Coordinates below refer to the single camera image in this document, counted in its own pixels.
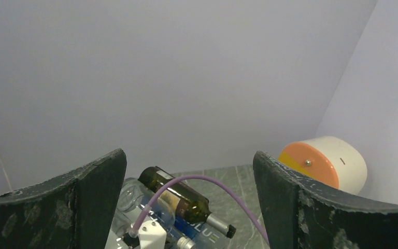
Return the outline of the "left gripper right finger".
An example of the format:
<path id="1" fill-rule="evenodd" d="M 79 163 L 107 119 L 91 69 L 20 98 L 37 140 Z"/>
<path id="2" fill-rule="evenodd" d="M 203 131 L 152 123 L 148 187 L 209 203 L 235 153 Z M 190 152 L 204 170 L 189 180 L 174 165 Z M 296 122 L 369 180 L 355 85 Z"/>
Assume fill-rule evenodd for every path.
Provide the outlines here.
<path id="1" fill-rule="evenodd" d="M 253 173 L 271 248 L 398 248 L 398 205 L 330 187 L 258 151 Z"/>

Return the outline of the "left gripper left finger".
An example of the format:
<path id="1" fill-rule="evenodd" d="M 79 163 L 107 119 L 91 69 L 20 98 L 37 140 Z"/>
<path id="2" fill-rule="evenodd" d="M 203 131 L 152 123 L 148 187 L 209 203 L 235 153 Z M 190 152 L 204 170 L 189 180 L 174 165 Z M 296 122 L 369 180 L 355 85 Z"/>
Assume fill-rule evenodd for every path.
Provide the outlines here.
<path id="1" fill-rule="evenodd" d="M 0 248 L 104 248 L 127 167 L 121 149 L 0 196 Z"/>

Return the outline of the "clear round bottle silver cap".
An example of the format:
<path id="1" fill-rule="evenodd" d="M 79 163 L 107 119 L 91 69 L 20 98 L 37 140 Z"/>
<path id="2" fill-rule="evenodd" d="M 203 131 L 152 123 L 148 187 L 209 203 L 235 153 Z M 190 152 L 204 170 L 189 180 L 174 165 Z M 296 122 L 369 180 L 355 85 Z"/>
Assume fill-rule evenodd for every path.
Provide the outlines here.
<path id="1" fill-rule="evenodd" d="M 171 231 L 175 221 L 175 213 L 169 205 L 161 199 L 148 205 L 154 193 L 136 178 L 126 178 L 120 191 L 119 200 L 113 216 L 108 242 L 116 242 L 117 248 L 128 248 L 122 241 L 122 236 L 129 233 L 135 237 L 143 222 L 152 220 L 159 223 L 167 232 Z M 193 246 L 188 238 L 178 240 L 179 247 Z"/>

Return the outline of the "blue square bottle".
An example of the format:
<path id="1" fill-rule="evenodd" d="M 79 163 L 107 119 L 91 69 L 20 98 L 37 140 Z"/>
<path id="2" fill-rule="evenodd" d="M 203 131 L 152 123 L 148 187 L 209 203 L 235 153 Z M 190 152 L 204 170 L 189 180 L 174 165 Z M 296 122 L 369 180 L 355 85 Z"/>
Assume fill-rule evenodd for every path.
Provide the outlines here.
<path id="1" fill-rule="evenodd" d="M 176 215 L 173 228 L 167 234 L 165 248 L 182 248 L 178 246 L 178 240 L 183 237 L 190 239 L 188 243 L 194 243 L 184 248 L 227 248 L 231 241 L 207 223 L 191 224 Z"/>

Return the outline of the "dark wine bottle white neck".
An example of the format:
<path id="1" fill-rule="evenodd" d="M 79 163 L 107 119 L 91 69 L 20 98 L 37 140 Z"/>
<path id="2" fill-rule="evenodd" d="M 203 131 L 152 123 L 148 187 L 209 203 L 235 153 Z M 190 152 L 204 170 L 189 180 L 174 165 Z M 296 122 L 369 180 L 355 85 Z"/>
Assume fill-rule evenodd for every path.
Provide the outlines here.
<path id="1" fill-rule="evenodd" d="M 171 174 L 157 166 L 146 168 L 138 178 L 141 183 L 153 192 L 157 192 L 172 179 L 174 177 Z M 230 239 L 236 233 L 234 226 L 223 221 L 210 211 L 209 200 L 206 197 L 183 182 L 178 182 L 168 187 L 162 192 L 160 198 L 174 209 L 176 215 L 191 224 L 207 223 Z"/>

